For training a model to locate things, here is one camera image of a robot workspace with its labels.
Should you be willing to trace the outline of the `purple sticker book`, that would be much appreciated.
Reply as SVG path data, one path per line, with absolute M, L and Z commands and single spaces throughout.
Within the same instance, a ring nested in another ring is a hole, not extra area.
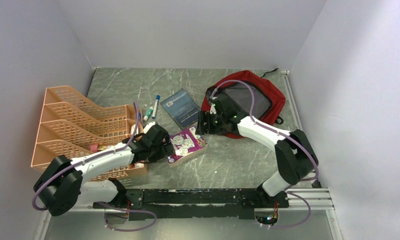
M 167 163 L 171 168 L 203 154 L 207 149 L 208 144 L 201 135 L 196 134 L 196 130 L 196 126 L 191 126 L 170 137 L 174 154 L 167 158 Z

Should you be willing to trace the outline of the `red student backpack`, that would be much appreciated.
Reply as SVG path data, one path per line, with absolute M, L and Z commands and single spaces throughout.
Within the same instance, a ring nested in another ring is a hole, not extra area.
M 273 83 L 249 70 L 238 71 L 224 77 L 207 88 L 205 97 L 209 98 L 213 91 L 215 91 L 214 97 L 225 93 L 248 112 L 253 104 L 253 116 L 266 124 L 281 125 L 284 123 L 280 113 L 286 98 Z M 223 136 L 231 139 L 242 138 L 240 135 Z

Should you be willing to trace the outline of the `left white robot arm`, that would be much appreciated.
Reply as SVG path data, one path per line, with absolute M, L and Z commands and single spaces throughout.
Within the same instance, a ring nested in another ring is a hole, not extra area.
M 126 206 L 127 190 L 114 177 L 93 181 L 101 174 L 141 161 L 155 163 L 174 154 L 170 134 L 158 124 L 91 155 L 67 158 L 55 157 L 35 183 L 32 206 L 38 211 L 49 211 L 56 217 L 75 206 L 107 203 L 114 208 Z

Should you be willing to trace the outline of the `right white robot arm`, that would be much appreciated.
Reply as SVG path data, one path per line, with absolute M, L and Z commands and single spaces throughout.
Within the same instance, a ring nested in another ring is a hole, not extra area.
M 264 123 L 224 93 L 211 97 L 209 104 L 209 110 L 199 113 L 196 134 L 234 134 L 275 152 L 277 171 L 258 187 L 261 206 L 270 207 L 279 192 L 296 185 L 311 172 L 318 172 L 319 162 L 302 130 L 287 131 Z

